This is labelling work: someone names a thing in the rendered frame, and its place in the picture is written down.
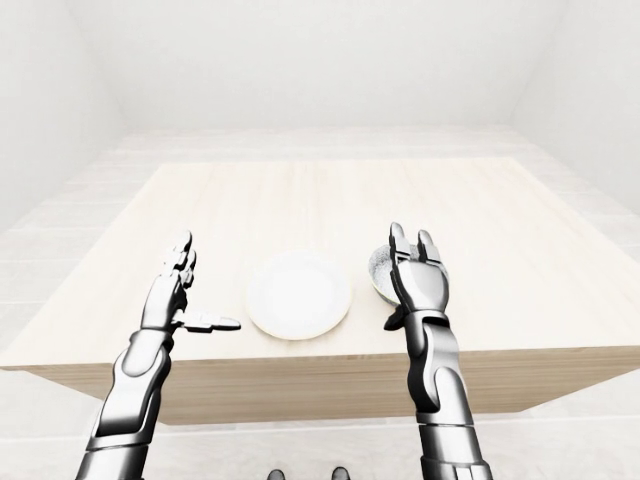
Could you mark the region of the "white round plate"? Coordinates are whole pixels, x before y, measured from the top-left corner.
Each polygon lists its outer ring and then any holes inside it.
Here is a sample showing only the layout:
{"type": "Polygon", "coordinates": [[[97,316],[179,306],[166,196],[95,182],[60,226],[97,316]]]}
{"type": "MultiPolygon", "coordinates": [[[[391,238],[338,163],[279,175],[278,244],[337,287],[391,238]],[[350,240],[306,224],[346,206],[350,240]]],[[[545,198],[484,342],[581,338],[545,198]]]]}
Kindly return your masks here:
{"type": "Polygon", "coordinates": [[[352,286],[329,255],[289,250],[266,259],[246,290],[246,311],[253,324],[281,340],[303,341],[334,329],[349,312],[352,286]]]}

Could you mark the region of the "grey patterned bowl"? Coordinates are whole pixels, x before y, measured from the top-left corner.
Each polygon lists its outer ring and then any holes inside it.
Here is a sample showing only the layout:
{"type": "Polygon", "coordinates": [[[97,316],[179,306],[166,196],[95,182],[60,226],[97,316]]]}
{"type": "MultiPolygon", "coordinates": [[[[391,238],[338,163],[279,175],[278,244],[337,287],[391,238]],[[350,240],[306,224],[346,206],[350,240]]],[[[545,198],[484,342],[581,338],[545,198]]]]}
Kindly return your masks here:
{"type": "Polygon", "coordinates": [[[377,294],[388,304],[399,305],[391,279],[392,261],[390,257],[390,247],[382,245],[377,248],[369,257],[368,274],[371,283],[377,294]]]}

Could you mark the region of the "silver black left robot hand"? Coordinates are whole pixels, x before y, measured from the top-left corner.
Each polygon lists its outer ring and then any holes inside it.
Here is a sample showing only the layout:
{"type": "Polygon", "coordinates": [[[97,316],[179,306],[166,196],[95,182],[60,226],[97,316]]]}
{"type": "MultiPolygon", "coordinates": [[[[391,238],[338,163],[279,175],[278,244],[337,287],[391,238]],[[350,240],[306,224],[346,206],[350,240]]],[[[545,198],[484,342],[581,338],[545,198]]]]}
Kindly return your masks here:
{"type": "Polygon", "coordinates": [[[192,333],[238,331],[235,319],[202,312],[188,312],[187,290],[194,281],[197,254],[189,230],[182,232],[165,256],[161,273],[153,281],[143,307],[141,328],[173,334],[184,328],[192,333]]]}

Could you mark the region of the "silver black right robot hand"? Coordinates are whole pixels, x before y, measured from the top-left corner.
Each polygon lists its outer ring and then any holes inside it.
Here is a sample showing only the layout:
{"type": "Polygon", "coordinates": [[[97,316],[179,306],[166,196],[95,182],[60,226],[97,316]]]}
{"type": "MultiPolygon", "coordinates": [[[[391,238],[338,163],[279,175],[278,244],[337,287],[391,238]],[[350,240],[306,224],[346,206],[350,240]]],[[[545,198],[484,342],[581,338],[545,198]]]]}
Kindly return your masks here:
{"type": "Polygon", "coordinates": [[[390,278],[399,305],[387,319],[384,329],[399,330],[405,318],[418,313],[426,323],[449,328],[446,315],[449,302],[449,277],[439,250],[426,230],[418,232],[418,256],[412,255],[411,243],[402,226],[392,222],[389,232],[392,270],[390,278]]]}

